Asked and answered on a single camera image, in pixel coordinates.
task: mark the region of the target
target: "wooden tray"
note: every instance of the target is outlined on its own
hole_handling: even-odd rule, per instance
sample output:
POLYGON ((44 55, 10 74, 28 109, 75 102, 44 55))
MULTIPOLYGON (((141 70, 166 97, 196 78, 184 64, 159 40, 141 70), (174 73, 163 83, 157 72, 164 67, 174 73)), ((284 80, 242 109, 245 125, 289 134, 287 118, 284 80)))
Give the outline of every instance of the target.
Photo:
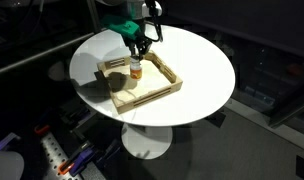
POLYGON ((140 61, 142 78, 130 77, 130 57, 97 64, 119 114, 181 89, 183 81, 152 51, 140 61))

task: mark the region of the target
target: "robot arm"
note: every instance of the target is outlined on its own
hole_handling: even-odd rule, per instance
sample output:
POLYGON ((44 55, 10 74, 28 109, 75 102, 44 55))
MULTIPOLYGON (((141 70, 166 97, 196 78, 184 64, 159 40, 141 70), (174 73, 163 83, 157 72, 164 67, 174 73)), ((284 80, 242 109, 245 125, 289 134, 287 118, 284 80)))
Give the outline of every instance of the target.
POLYGON ((136 54, 135 47, 138 49, 139 60, 142 60, 143 55, 149 51, 152 42, 163 40, 161 25, 158 23, 158 16, 162 14, 162 8, 154 0, 145 0, 144 2, 143 0, 127 0, 127 17, 106 15, 102 19, 104 27, 122 35, 131 56, 136 54), (146 17, 152 18, 158 35, 157 39, 145 36, 144 18, 146 17))

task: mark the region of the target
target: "table top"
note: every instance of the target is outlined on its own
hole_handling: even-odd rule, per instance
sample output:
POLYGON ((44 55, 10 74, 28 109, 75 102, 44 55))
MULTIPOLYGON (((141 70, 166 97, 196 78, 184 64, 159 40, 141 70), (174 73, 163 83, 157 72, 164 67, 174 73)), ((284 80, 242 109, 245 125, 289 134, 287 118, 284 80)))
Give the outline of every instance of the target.
MULTIPOLYGON (((142 126, 176 126, 211 115, 230 98, 235 74, 229 59, 214 44, 189 31, 162 26, 163 42, 154 51, 182 80, 181 90, 123 114, 96 80, 97 63, 129 56, 121 35, 106 30, 84 42, 74 53, 70 78, 78 95, 105 116, 142 126)), ((146 35, 156 38, 154 27, 146 35)))

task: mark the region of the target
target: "table pedestal base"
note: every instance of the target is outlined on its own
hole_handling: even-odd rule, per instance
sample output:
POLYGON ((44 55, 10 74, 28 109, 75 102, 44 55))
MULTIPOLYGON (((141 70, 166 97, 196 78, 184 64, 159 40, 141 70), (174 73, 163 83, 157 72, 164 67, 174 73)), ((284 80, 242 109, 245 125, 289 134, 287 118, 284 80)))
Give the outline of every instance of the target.
POLYGON ((124 124, 122 141, 133 156, 154 159, 164 154, 173 138, 171 127, 142 127, 124 124))

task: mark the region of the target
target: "small bottle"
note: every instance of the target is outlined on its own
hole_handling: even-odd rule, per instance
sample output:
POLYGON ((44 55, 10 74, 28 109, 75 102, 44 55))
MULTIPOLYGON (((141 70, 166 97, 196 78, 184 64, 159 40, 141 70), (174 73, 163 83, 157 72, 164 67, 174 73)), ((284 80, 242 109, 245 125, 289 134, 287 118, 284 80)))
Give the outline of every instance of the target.
POLYGON ((130 63, 130 76, 132 79, 139 80, 142 77, 142 68, 138 57, 131 57, 130 63))

